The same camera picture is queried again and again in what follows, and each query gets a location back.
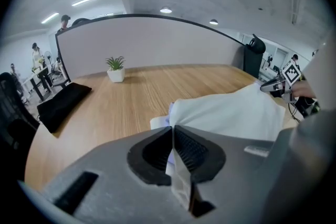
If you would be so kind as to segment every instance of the fluorescent light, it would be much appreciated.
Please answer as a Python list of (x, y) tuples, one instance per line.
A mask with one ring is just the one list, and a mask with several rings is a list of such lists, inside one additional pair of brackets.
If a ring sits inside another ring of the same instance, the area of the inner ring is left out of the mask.
[(163, 8), (160, 9), (160, 11), (162, 13), (171, 13), (172, 12), (172, 10), (168, 7), (163, 7)]
[(87, 1), (90, 1), (90, 0), (82, 0), (80, 2), (74, 3), (73, 6), (77, 6), (77, 5), (82, 4), (84, 2), (87, 2)]
[(51, 16), (49, 16), (48, 18), (46, 18), (45, 20), (43, 20), (41, 22), (41, 24), (45, 24), (47, 21), (49, 21), (50, 19), (54, 18), (55, 16), (57, 16), (59, 13), (54, 13)]
[(209, 22), (209, 24), (212, 24), (212, 25), (218, 25), (218, 22), (217, 22), (217, 20), (212, 19), (212, 20)]

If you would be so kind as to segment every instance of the office chair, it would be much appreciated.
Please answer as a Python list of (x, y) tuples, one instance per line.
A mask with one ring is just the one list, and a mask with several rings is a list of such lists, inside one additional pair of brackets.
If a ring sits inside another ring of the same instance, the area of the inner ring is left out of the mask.
[(244, 65), (243, 70), (255, 78), (259, 76), (262, 56), (266, 50), (265, 43), (255, 34), (254, 38), (244, 48)]
[(16, 179), (24, 179), (29, 148), (38, 126), (23, 105), (12, 76), (0, 74), (0, 151), (6, 152)]

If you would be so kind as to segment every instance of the white wall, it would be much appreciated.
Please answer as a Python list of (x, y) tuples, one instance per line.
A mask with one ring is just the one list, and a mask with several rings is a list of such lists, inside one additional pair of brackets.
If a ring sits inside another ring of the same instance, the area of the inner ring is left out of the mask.
[(232, 30), (232, 29), (226, 29), (226, 28), (217, 28), (217, 27), (213, 27), (215, 30), (217, 31), (220, 31), (222, 33), (224, 33), (225, 35), (228, 35), (229, 37), (232, 37), (234, 39), (237, 39), (238, 41), (242, 41), (242, 40), (239, 40), (239, 32), (238, 31), (235, 31), (235, 30)]
[[(71, 20), (68, 22), (68, 27), (70, 27), (72, 23), (79, 18), (95, 19), (97, 18), (98, 15), (107, 14), (107, 13), (122, 14), (123, 11), (117, 10), (115, 7), (113, 7), (113, 5), (98, 6), (98, 7), (86, 9), (83, 11), (74, 10), (73, 14), (68, 14), (71, 17)], [(61, 17), (58, 16), (57, 19), (55, 19), (56, 22), (52, 24), (51, 28), (47, 32), (48, 40), (50, 43), (50, 50), (51, 50), (51, 54), (54, 60), (56, 60), (57, 51), (58, 51), (57, 45), (56, 45), (55, 34), (61, 27), (60, 19)]]
[(277, 66), (278, 68), (283, 67), (286, 62), (285, 59), (287, 57), (287, 52), (283, 51), (281, 49), (277, 49), (275, 55), (273, 56), (273, 61), (271, 63), (271, 68), (273, 69), (274, 66)]
[(108, 70), (105, 59), (111, 56), (124, 56), (126, 68), (243, 63), (240, 43), (200, 26), (162, 18), (100, 20), (57, 38), (70, 79)]
[[(244, 34), (244, 42), (245, 40), (247, 39), (252, 39), (253, 36), (252, 35), (249, 35), (249, 34)], [(278, 44), (276, 42), (273, 42), (271, 40), (268, 40), (268, 39), (265, 39), (265, 38), (262, 38), (262, 37), (259, 37), (266, 45), (266, 50), (270, 53), (271, 51), (274, 50), (274, 47), (276, 48), (279, 48), (285, 52), (287, 52), (287, 57), (285, 58), (285, 61), (284, 63), (287, 63), (290, 58), (293, 57), (294, 54), (297, 54), (299, 56), (299, 61), (298, 61), (298, 64), (300, 66), (300, 69), (301, 71), (309, 64), (309, 62), (311, 61), (312, 59), (312, 52), (314, 51), (313, 48), (309, 47), (309, 46), (305, 46), (303, 44), (300, 44), (300, 43), (297, 43), (297, 44), (294, 44), (292, 45), (291, 47), (295, 47), (295, 50), (291, 50), (281, 44)]]
[(28, 78), (31, 75), (33, 67), (32, 45), (36, 42), (37, 46), (45, 53), (50, 51), (47, 35), (26, 37), (10, 42), (1, 41), (0, 45), (0, 73), (10, 72), (11, 63), (20, 71), (22, 78)]
[(271, 44), (269, 44), (269, 43), (267, 43), (267, 42), (264, 42), (264, 43), (265, 43), (266, 51), (268, 52), (268, 55), (269, 55), (269, 56), (272, 55), (272, 57), (274, 57), (274, 54), (275, 54), (275, 52), (276, 52), (276, 50), (277, 50), (277, 47), (274, 46), (274, 45), (271, 45)]

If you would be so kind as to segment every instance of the wooden table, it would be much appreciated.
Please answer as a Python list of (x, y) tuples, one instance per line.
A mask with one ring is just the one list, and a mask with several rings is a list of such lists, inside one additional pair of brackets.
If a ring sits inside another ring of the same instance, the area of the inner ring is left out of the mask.
[(29, 151), (25, 182), (41, 190), (94, 147), (149, 130), (150, 119), (167, 115), (169, 104), (176, 99), (235, 92), (255, 80), (223, 65), (133, 68), (126, 71), (123, 83), (112, 83), (105, 72), (76, 79), (76, 83), (92, 87), (92, 92), (58, 133), (39, 127)]

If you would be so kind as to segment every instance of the cable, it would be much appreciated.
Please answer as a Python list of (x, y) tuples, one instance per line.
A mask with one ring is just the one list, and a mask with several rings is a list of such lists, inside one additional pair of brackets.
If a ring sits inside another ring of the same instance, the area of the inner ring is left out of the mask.
[(292, 113), (292, 111), (290, 110), (290, 106), (289, 106), (289, 104), (288, 104), (288, 109), (289, 109), (289, 112), (290, 112), (290, 114), (292, 115), (292, 118), (294, 119), (294, 120), (296, 120), (298, 123), (300, 123), (300, 120), (298, 119), (298, 118), (296, 118), (295, 116), (294, 116), (294, 114)]
[(294, 111), (292, 113), (292, 116), (294, 116), (296, 114), (296, 112), (298, 111), (298, 108), (297, 107), (294, 107)]
[(315, 103), (315, 101), (313, 100), (313, 102), (311, 104), (308, 104), (307, 101), (306, 101), (306, 97), (304, 97), (304, 101), (306, 102), (307, 105), (312, 105)]

